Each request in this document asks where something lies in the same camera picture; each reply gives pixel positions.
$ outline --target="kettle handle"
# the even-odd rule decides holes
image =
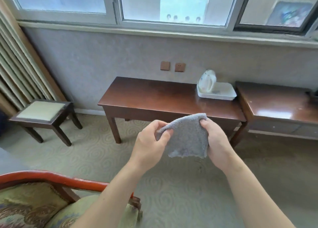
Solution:
[[[208,93],[211,93],[214,87],[214,84],[217,82],[217,77],[215,75],[209,75],[210,79],[209,79],[209,86],[211,83],[211,86],[209,88],[209,90],[207,90]]]

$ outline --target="curtain fold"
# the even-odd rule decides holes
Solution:
[[[12,116],[33,99],[66,101],[10,10],[0,0],[0,108]]]

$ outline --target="electrical outlet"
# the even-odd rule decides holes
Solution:
[[[176,63],[175,72],[184,72],[185,71],[185,63]]]
[[[161,61],[160,70],[169,71],[170,70],[170,62],[169,61]]]

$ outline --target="plastic tray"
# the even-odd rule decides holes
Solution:
[[[236,92],[233,86],[227,82],[216,82],[213,87],[212,93],[201,93],[197,84],[197,92],[199,97],[230,100],[236,98]]]

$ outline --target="white baseboard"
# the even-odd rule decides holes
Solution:
[[[91,109],[80,109],[75,108],[76,113],[82,113],[82,114],[90,114],[90,115],[100,115],[105,116],[104,111],[100,110],[91,110]],[[266,132],[266,131],[258,131],[258,130],[249,130],[249,133],[254,134],[265,134],[265,135],[273,135],[273,136],[282,136],[282,137],[291,137],[291,138],[303,138],[303,139],[311,139],[311,140],[318,140],[318,138],[314,137],[307,137],[307,136],[300,136],[300,135],[292,135],[292,134],[280,134],[280,133],[272,133],[272,132]]]

